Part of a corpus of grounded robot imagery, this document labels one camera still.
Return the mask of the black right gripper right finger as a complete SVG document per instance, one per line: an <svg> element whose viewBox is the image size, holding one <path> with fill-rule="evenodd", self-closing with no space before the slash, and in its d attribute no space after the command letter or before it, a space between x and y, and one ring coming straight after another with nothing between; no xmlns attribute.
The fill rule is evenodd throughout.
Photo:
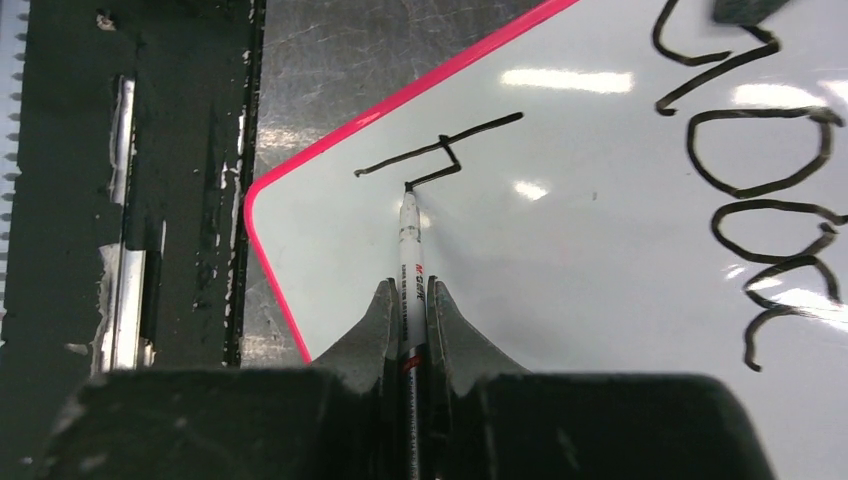
<svg viewBox="0 0 848 480"><path fill-rule="evenodd" d="M680 373L533 373L428 281L439 479L770 479L742 404Z"/></svg>

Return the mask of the pink framed whiteboard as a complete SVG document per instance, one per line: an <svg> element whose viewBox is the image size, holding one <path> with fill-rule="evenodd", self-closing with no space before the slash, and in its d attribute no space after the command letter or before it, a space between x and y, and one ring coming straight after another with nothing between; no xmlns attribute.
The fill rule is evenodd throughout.
<svg viewBox="0 0 848 480"><path fill-rule="evenodd" d="M245 216L303 356L424 269L542 371L727 385L781 479L847 475L847 5L547 1L303 150Z"/></svg>

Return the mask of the white black marker pen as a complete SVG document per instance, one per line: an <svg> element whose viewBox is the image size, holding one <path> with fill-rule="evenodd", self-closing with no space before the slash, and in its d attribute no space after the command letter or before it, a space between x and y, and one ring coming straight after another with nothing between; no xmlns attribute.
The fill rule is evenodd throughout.
<svg viewBox="0 0 848 480"><path fill-rule="evenodd" d="M421 369L426 353L426 294L420 211L413 187L405 187L399 212L401 374L404 388L405 477L423 479Z"/></svg>

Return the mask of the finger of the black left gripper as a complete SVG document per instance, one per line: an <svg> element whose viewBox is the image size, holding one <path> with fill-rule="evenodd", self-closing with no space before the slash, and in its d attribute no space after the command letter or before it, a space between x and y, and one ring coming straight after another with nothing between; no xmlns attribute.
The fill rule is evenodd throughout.
<svg viewBox="0 0 848 480"><path fill-rule="evenodd" d="M789 0L714 0L712 21L720 25L757 26Z"/></svg>

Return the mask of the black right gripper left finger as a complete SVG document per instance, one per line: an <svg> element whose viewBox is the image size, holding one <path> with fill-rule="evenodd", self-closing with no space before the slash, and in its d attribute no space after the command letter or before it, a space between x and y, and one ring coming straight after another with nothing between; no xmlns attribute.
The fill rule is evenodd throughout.
<svg viewBox="0 0 848 480"><path fill-rule="evenodd" d="M389 479L398 294L311 365L100 374L65 403L38 479Z"/></svg>

